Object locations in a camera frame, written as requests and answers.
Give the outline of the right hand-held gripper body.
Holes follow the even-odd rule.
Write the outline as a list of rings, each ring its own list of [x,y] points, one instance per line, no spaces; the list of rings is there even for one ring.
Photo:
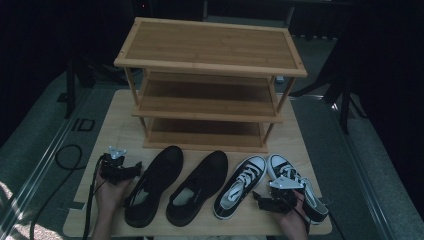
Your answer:
[[[303,186],[287,177],[278,177],[269,182],[271,199],[268,210],[275,213],[287,214],[297,205],[295,190]]]

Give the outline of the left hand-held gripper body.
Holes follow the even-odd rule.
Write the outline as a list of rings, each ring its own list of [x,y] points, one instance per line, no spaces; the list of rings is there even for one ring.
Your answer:
[[[113,185],[133,178],[133,169],[123,166],[126,153],[126,150],[109,146],[108,152],[102,156],[100,176]]]

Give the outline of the black white canvas sneaker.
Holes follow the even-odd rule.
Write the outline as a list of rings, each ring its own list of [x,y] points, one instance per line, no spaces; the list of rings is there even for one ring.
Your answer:
[[[214,215],[220,220],[231,218],[243,199],[261,182],[266,169],[262,156],[251,156],[241,162],[216,198]]]
[[[328,216],[328,208],[315,195],[312,183],[302,177],[296,168],[283,156],[268,157],[267,171],[271,177],[270,186],[277,190],[296,190],[304,195],[303,210],[307,220],[314,225],[321,224]]]

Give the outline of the black shoe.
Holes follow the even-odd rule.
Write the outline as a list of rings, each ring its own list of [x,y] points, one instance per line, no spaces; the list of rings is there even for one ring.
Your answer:
[[[143,228],[153,221],[163,192],[178,178],[183,162],[177,146],[165,148],[154,158],[125,199],[124,218],[129,226]]]
[[[206,200],[223,186],[228,158],[223,151],[207,155],[170,196],[166,208],[168,221],[183,227],[193,221]]]

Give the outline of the wooden shoe rack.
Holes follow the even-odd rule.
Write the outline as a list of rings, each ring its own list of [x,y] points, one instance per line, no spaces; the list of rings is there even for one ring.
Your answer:
[[[287,99],[276,79],[307,75],[285,28],[142,17],[114,64],[150,148],[265,152]]]

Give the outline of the person's right hand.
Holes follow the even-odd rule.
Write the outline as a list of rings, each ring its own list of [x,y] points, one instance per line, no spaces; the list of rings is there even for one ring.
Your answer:
[[[275,218],[284,234],[295,231],[307,233],[301,201],[298,201],[296,207],[289,213],[276,214]]]

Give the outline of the black tape piece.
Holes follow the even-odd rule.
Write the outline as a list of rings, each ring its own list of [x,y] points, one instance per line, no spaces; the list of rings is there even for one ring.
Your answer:
[[[71,210],[83,210],[85,207],[85,203],[84,202],[68,202],[68,203],[63,203],[62,207],[64,209],[71,209]]]

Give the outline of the black metal stand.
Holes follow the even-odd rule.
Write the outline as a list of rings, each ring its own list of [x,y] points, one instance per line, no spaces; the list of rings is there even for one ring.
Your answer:
[[[351,76],[346,76],[341,71],[329,70],[328,68],[323,67],[315,82],[298,91],[291,92],[290,96],[301,97],[328,84],[329,87],[323,95],[323,100],[326,104],[334,105],[338,99],[341,99],[339,124],[343,132],[348,134],[349,130],[347,123],[350,105],[353,105],[360,116],[366,118],[366,115],[359,109],[358,105],[351,96],[353,83],[354,81]]]
[[[91,88],[95,84],[90,64],[82,57],[71,58],[66,65],[66,91],[61,93],[57,99],[58,102],[66,104],[65,119],[71,116],[76,106],[76,80],[79,80],[80,84],[87,88]]]

